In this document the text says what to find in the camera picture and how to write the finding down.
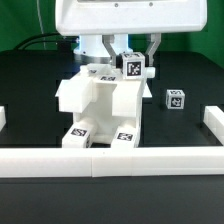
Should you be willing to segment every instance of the black table surface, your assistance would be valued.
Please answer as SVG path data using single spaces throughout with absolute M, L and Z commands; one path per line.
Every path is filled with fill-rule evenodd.
M 143 104 L 142 147 L 212 146 L 206 105 L 223 109 L 224 70 L 201 54 L 160 52 L 153 99 Z M 7 125 L 0 147 L 61 147 L 72 124 L 58 112 L 61 79 L 79 71 L 71 53 L 0 54 L 0 105 Z M 168 110 L 167 89 L 183 89 L 183 110 Z M 223 223 L 224 177 L 158 176 L 0 180 L 1 223 Z

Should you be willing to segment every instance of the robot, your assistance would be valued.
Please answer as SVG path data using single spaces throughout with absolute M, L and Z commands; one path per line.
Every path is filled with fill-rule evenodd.
M 146 81 L 155 76 L 153 55 L 161 33 L 201 30 L 206 7 L 206 0 L 57 0 L 57 30 L 80 36 L 75 58 L 87 64 L 70 80 L 62 80 L 56 94 L 59 111 L 73 113 L 62 147 L 137 147 L 142 96 L 150 93 Z M 127 33 L 150 33 L 145 54 L 129 49 Z

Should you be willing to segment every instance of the cube on platform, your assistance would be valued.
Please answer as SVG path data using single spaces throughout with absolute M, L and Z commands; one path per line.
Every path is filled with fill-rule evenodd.
M 184 109 L 185 94 L 180 89 L 168 89 L 166 92 L 166 105 L 168 109 Z

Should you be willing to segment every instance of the white platform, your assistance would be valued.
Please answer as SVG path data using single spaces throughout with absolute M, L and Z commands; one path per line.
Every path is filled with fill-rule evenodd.
M 0 177 L 224 174 L 224 147 L 1 149 Z

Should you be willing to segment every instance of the black cable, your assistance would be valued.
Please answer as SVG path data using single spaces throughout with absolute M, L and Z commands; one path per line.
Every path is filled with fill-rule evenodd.
M 26 50 L 27 47 L 33 45 L 33 44 L 39 44 L 39 43 L 57 43 L 58 41 L 56 40 L 40 40 L 40 41 L 33 41 L 30 43 L 25 44 L 24 47 L 21 48 L 21 50 Z
M 55 32 L 55 33 L 45 33 L 45 34 L 40 34 L 40 35 L 35 35 L 32 37 L 29 37 L 29 38 L 25 39 L 24 41 L 22 41 L 20 44 L 16 45 L 13 50 L 19 50 L 20 47 L 22 47 L 24 44 L 29 43 L 32 40 L 44 38 L 44 37 L 51 37 L 51 36 L 60 36 L 60 34 Z
M 40 40 L 40 41 L 32 41 L 28 42 L 21 50 L 26 50 L 27 47 L 33 45 L 33 44 L 39 44 L 39 43 L 58 43 L 58 42 L 69 42 L 69 43 L 76 43 L 76 41 L 72 40 Z

